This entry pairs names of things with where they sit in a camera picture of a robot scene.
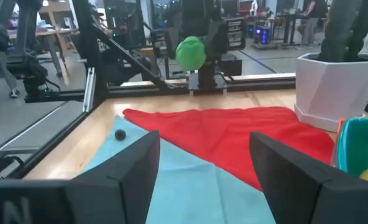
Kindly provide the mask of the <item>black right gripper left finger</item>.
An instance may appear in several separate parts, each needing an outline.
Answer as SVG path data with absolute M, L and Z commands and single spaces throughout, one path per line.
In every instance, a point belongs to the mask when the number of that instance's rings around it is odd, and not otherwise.
M 70 180 L 0 180 L 0 224 L 145 224 L 158 131 Z

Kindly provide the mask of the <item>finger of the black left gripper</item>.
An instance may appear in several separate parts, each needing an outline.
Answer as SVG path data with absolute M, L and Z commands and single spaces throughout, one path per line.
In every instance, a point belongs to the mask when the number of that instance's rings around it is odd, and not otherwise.
M 169 27 L 165 30 L 165 41 L 167 46 L 167 55 L 170 59 L 175 59 L 176 49 L 183 40 L 182 27 Z
M 206 54 L 225 54 L 228 51 L 228 25 L 225 20 L 211 21 L 204 41 Z

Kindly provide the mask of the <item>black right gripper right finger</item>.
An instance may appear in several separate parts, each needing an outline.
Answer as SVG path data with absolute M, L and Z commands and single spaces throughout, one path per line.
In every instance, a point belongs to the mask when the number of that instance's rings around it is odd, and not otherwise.
M 368 224 L 368 181 L 259 132 L 249 150 L 277 224 Z

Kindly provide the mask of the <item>green toy pear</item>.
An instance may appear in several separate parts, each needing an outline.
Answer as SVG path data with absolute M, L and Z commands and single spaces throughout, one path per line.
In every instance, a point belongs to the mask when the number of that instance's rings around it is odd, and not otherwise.
M 181 41 L 175 53 L 175 60 L 184 71 L 198 70 L 206 60 L 205 46 L 196 36 Z

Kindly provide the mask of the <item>computer with blue lights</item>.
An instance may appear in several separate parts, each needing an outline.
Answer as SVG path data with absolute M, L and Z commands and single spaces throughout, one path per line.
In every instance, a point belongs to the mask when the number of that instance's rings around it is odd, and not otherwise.
M 254 31 L 254 42 L 256 44 L 266 45 L 270 42 L 270 28 L 256 27 Z

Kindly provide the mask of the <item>teal basket with orange rim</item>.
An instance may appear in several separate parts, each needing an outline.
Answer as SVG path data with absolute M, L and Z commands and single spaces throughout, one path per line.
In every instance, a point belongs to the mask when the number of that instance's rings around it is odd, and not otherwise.
M 356 177 L 368 169 L 368 118 L 339 121 L 331 165 Z

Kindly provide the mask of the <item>red cloth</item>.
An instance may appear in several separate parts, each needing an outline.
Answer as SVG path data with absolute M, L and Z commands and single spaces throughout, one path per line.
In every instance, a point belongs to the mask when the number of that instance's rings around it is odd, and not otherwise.
M 253 131 L 265 134 L 322 162 L 329 163 L 334 141 L 323 130 L 301 123 L 284 107 L 188 110 L 146 113 L 126 109 L 130 122 L 228 171 L 257 190 L 261 189 L 249 152 Z

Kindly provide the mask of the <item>person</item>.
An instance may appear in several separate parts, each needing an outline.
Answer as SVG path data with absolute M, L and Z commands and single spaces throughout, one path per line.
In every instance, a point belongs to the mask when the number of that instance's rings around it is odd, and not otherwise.
M 314 42 L 315 27 L 318 21 L 326 17 L 328 6 L 325 0 L 310 0 L 305 12 L 306 22 L 301 46 L 311 46 Z

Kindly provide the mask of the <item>light blue cloth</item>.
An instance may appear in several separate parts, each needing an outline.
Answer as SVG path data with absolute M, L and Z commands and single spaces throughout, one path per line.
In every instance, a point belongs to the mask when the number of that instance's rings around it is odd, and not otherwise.
M 114 132 L 126 132 L 117 141 Z M 116 118 L 86 172 L 146 135 Z M 160 136 L 160 159 L 145 224 L 275 224 L 264 194 L 224 169 L 180 149 Z

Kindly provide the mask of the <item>tall green cactus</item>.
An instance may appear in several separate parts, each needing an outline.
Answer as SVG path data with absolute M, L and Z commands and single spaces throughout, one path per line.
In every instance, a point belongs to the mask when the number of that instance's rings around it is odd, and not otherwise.
M 360 62 L 368 34 L 368 0 L 332 0 L 325 37 L 317 60 Z

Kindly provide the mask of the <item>black aluminium table frame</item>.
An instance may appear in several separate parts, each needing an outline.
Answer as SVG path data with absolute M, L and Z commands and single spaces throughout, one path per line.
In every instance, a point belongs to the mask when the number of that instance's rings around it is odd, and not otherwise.
M 203 93 L 199 90 L 189 90 L 184 79 L 162 80 L 157 82 L 128 82 L 122 87 L 107 89 L 100 85 L 101 92 L 96 95 L 96 104 L 89 112 L 83 112 L 79 117 L 63 128 L 59 133 L 38 150 L 0 151 L 2 157 L 15 154 L 28 154 L 23 164 L 8 173 L 9 178 L 24 179 L 66 179 L 77 175 L 95 155 L 96 150 L 107 138 L 116 117 L 122 116 L 124 110 L 141 108 L 147 111 L 176 111 L 177 105 L 188 100 L 183 107 L 186 110 L 195 107 L 198 98 L 206 97 L 205 105 L 217 109 L 236 108 L 239 101 L 228 101 L 227 93 L 256 93 L 254 99 L 246 101 L 247 106 L 255 107 L 257 100 L 267 101 L 260 92 L 279 94 L 294 94 L 295 74 L 275 73 L 268 75 L 248 75 L 228 79 L 228 86 L 221 91 L 221 96 L 215 90 Z

